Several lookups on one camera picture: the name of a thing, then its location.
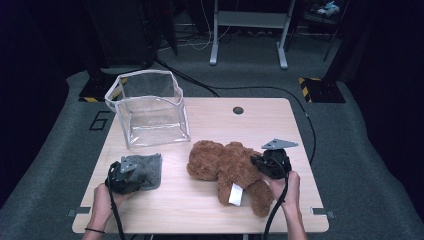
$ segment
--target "gray metal piece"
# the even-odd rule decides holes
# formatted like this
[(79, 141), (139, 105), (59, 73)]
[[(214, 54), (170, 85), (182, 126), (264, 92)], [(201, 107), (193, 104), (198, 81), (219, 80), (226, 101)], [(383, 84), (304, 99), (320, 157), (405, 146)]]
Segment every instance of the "gray metal piece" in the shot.
[(295, 142), (289, 142), (289, 141), (284, 141), (281, 139), (274, 138), (274, 140), (272, 140), (271, 142), (263, 145), (262, 148), (268, 149), (268, 150), (276, 150), (276, 149), (283, 149), (283, 148), (296, 147), (296, 146), (299, 146), (299, 144)]
[(130, 172), (137, 168), (137, 163), (133, 163), (127, 157), (121, 157), (121, 173)]
[(327, 216), (327, 218), (335, 218), (336, 214), (333, 211), (325, 211), (324, 208), (312, 208), (311, 207), (311, 212), (314, 215), (324, 215)]
[(71, 209), (66, 214), (67, 217), (75, 217), (77, 214), (88, 214), (91, 207), (78, 207), (76, 209)]

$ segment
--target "gray floor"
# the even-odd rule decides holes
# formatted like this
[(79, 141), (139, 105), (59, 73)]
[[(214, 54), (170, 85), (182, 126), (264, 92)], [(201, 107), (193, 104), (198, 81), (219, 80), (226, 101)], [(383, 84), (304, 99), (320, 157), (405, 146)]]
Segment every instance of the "gray floor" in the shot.
[[(216, 66), (209, 65), (211, 45), (197, 50), (203, 45), (180, 43), (188, 45), (179, 47), (178, 56), (165, 49), (158, 52), (158, 57), (210, 86), (278, 87), (293, 94), (270, 88), (216, 90), (221, 97), (281, 97), (291, 102), (306, 152), (309, 157), (314, 154), (312, 170), (323, 204), (337, 216), (329, 220), (327, 232), (309, 234), (310, 239), (424, 239), (423, 222), (403, 186), (387, 171), (369, 143), (359, 108), (345, 84), (338, 83), (346, 99), (344, 104), (303, 100), (298, 78), (323, 77), (337, 46), (328, 61), (323, 62), (328, 46), (325, 38), (296, 36), (287, 53), (289, 69), (282, 70), (275, 46), (278, 40), (228, 39), (220, 45)], [(163, 69), (156, 63), (152, 68)], [(56, 125), (0, 210), (0, 239), (81, 238), (72, 232), (74, 219), (67, 213), (80, 204), (114, 116), (102, 113), (101, 117), (107, 119), (105, 129), (89, 130), (98, 112), (109, 109), (104, 103), (78, 101), (87, 80), (86, 72), (67, 79), (69, 96)], [(178, 81), (187, 97), (212, 97), (201, 87), (181, 78)], [(312, 128), (299, 104), (312, 121), (316, 149)], [(105, 236), (105, 239), (117, 238), (117, 235)], [(271, 239), (286, 239), (286, 235), (272, 235)]]

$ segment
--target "teddy bear tag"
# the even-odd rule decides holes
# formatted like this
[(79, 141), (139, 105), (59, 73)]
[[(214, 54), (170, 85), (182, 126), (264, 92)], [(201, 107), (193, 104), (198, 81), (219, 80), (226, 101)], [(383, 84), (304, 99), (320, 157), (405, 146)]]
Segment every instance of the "teddy bear tag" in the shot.
[(228, 200), (228, 202), (236, 206), (240, 206), (242, 195), (243, 195), (243, 188), (233, 183), (233, 187), (231, 188), (231, 193), (230, 193), (230, 199)]

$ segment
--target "brown teddy bear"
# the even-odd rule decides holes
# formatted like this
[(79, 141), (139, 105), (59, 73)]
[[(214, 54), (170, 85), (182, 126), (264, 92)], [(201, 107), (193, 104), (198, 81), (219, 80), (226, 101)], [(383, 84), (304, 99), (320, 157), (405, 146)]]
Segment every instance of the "brown teddy bear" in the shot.
[(245, 148), (240, 142), (231, 142), (226, 146), (201, 140), (193, 145), (190, 152), (187, 172), (201, 180), (218, 180), (218, 199), (221, 204), (230, 205), (229, 197), (233, 183), (245, 189), (252, 196), (252, 210), (259, 217), (269, 214), (274, 200), (271, 188), (262, 179), (262, 175), (250, 156), (262, 155), (251, 148)]

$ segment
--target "wooden table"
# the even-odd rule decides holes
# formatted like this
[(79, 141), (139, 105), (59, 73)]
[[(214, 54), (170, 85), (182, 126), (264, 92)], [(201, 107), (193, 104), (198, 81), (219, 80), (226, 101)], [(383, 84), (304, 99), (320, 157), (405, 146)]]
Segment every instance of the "wooden table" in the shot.
[[(251, 199), (243, 195), (241, 206), (224, 206), (218, 201), (217, 183), (191, 178), (188, 156), (194, 143), (212, 140), (222, 144), (239, 141), (263, 152), (261, 146), (274, 138), (297, 142), (287, 148), (293, 170), (301, 177), (300, 207), (306, 232), (325, 232), (326, 216), (313, 215), (310, 208), (322, 208), (300, 133), (290, 103), (283, 98), (185, 98), (191, 142), (127, 149), (119, 120), (115, 117), (100, 153), (81, 207), (91, 207), (93, 190), (104, 182), (109, 166), (121, 156), (162, 154), (162, 181), (156, 190), (136, 192), (119, 208), (125, 233), (214, 234), (263, 233), (267, 218), (253, 214)], [(244, 113), (233, 113), (242, 107)], [(83, 233), (91, 216), (77, 214), (72, 229)], [(106, 232), (118, 232), (112, 217)], [(270, 233), (287, 232), (280, 209)]]

